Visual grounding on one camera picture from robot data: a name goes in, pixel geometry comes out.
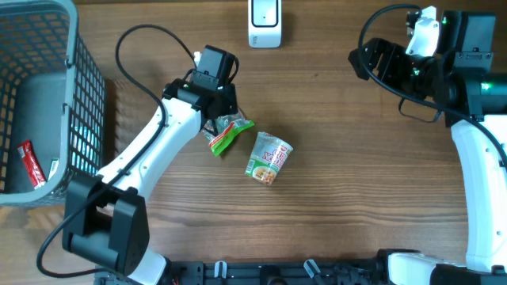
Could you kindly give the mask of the green haribo candy bag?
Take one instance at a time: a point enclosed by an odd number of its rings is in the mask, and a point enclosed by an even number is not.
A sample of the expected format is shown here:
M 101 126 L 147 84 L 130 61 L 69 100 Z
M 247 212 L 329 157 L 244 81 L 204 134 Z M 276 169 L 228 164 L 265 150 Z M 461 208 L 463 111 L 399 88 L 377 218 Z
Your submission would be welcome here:
M 204 125 L 203 134 L 208 140 L 208 146 L 211 152 L 216 156 L 220 156 L 234 141 L 234 139 L 244 130 L 254 126 L 252 120 L 244 117 L 241 111 L 233 115 L 221 116 L 215 120 L 217 135 L 213 135 L 214 127 L 209 120 Z

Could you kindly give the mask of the cup noodles container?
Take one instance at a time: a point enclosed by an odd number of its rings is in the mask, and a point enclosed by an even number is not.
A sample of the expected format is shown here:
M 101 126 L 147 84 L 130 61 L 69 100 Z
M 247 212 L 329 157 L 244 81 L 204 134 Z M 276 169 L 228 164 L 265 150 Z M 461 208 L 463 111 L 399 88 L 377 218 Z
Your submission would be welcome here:
M 284 140 L 259 131 L 245 175 L 271 186 L 292 151 L 292 146 Z

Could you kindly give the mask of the red snack bar wrapper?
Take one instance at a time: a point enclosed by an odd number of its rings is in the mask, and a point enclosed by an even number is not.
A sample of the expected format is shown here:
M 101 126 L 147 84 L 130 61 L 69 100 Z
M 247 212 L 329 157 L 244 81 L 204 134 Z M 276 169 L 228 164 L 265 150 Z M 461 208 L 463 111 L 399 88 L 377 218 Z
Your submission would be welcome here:
M 47 182 L 44 172 L 33 151 L 32 143 L 26 140 L 17 146 L 17 151 L 21 156 L 21 160 L 25 166 L 32 186 L 35 189 L 41 188 Z

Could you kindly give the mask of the teal snack packet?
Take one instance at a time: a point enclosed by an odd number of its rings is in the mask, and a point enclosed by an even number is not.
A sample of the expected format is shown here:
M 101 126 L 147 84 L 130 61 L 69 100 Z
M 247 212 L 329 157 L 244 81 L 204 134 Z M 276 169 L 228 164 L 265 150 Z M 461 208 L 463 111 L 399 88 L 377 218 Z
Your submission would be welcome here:
M 74 118 L 71 125 L 71 165 L 95 175 L 101 165 L 101 144 L 94 131 Z

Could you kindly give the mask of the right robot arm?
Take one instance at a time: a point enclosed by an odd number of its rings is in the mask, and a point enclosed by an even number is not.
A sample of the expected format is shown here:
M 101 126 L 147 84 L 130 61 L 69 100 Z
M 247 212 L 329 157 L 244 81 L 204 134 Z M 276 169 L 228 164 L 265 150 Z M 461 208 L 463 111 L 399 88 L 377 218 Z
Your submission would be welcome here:
M 459 154 L 467 204 L 466 261 L 382 249 L 374 284 L 503 284 L 506 281 L 506 76 L 490 68 L 493 13 L 404 5 L 403 47 L 358 39 L 356 76 L 444 118 Z

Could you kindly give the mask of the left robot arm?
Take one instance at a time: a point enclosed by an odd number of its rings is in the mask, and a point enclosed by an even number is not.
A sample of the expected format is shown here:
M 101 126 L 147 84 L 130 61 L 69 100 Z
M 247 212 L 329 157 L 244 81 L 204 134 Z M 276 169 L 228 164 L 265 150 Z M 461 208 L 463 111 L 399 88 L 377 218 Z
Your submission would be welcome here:
M 62 247 L 138 284 L 170 284 L 171 261 L 149 247 L 147 201 L 181 148 L 221 116 L 238 111 L 238 59 L 206 46 L 184 78 L 167 84 L 159 106 L 131 144 L 95 177 L 67 189 Z

